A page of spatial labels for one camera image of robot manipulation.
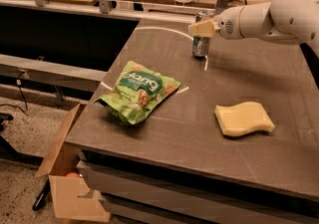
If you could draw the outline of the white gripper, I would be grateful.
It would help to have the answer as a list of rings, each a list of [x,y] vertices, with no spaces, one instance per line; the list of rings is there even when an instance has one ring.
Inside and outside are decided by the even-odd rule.
[[[217,8],[214,19],[202,20],[188,26],[188,33],[196,37],[212,38],[217,31],[228,40],[242,39],[239,18],[243,7]]]

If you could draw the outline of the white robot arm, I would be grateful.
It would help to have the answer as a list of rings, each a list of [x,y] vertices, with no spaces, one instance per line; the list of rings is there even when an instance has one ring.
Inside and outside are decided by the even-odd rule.
[[[319,0],[271,0],[231,7],[188,26],[192,36],[228,40],[257,38],[279,44],[306,44],[319,56]]]

